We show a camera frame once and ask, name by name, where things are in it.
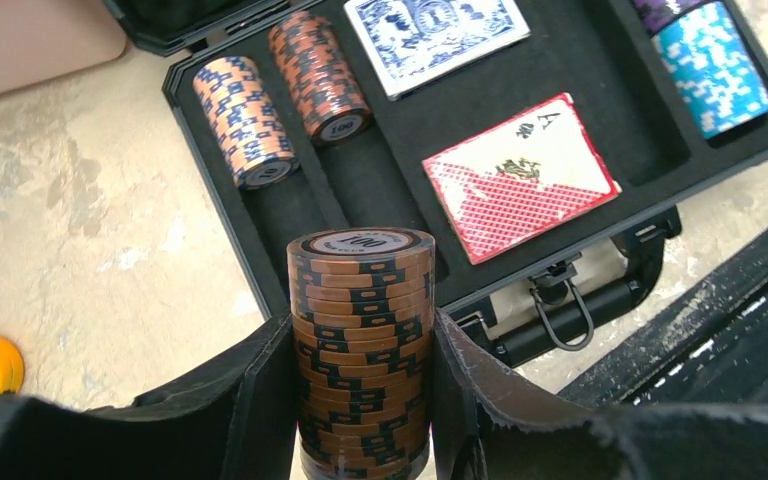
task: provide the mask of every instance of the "poker case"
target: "poker case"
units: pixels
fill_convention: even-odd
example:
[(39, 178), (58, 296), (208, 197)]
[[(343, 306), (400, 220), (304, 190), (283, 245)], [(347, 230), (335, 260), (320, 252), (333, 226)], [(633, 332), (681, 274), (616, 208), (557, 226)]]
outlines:
[[(584, 318), (607, 323), (654, 287), (663, 241), (681, 232), (675, 205), (768, 160), (768, 114), (712, 140), (702, 137), (630, 0), (518, 0), (529, 38), (398, 101), (386, 98), (342, 1), (105, 2), (138, 47), (161, 55), (192, 52), (170, 67), (163, 92), (267, 318), (288, 304), (284, 249), (291, 240), (350, 226), (414, 228), (437, 240), (438, 306), (463, 320), (482, 346), (517, 365), (553, 342), (540, 322), (490, 342), (482, 325), (495, 321), (492, 292), (528, 278), (555, 293), (561, 288), (563, 298), (573, 285), (572, 261), (610, 238), (629, 258), (626, 277), (584, 295), (578, 305), (547, 305), (558, 337), (584, 333)], [(768, 89), (766, 54), (734, 0), (723, 3)], [(372, 109), (372, 125), (337, 146), (311, 144), (268, 48), (269, 29), (301, 9), (330, 21)], [(217, 32), (227, 39), (208, 46), (205, 39)], [(287, 180), (244, 193), (234, 186), (192, 88), (199, 68), (238, 55), (258, 64), (301, 163)], [(421, 161), (562, 92), (572, 95), (622, 194), (471, 265)]]

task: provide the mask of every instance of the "beige floor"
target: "beige floor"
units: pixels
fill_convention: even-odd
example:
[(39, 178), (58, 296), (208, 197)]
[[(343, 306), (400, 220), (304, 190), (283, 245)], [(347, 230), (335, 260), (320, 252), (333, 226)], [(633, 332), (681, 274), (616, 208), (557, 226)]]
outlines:
[[(768, 0), (742, 4), (768, 51)], [(160, 92), (176, 58), (131, 50), (0, 96), (0, 334), (25, 355), (25, 394), (125, 405), (261, 322)], [(685, 233), (652, 297), (584, 353), (545, 355), (525, 376), (562, 388), (763, 230), (768, 163), (680, 209)], [(494, 302), (527, 307), (517, 287)]]

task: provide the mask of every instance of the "poker chip stack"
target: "poker chip stack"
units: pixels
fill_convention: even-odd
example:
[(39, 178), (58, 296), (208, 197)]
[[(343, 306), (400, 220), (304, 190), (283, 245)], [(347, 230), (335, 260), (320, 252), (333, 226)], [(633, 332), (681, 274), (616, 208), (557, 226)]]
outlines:
[(318, 233), (287, 246), (310, 479), (416, 478), (428, 460), (434, 238)]
[(325, 18), (298, 11), (269, 32), (269, 48), (312, 141), (340, 142), (371, 112)]
[(278, 183), (298, 168), (254, 61), (214, 60), (198, 71), (193, 88), (237, 188), (256, 190)]
[(633, 3), (705, 139), (768, 112), (768, 91), (722, 2)]

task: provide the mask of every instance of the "ace card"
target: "ace card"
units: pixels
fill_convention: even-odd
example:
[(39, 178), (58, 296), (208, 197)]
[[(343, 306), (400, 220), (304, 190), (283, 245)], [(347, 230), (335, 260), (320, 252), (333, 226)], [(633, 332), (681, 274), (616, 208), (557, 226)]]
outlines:
[(620, 193), (568, 94), (422, 165), (473, 265)]

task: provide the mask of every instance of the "playing card deck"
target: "playing card deck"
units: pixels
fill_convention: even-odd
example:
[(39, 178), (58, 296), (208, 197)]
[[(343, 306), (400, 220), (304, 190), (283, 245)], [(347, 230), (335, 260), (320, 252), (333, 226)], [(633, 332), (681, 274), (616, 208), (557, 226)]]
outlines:
[(423, 161), (423, 168), (473, 265), (620, 193), (569, 94)]
[(530, 34), (514, 0), (349, 0), (390, 100)]

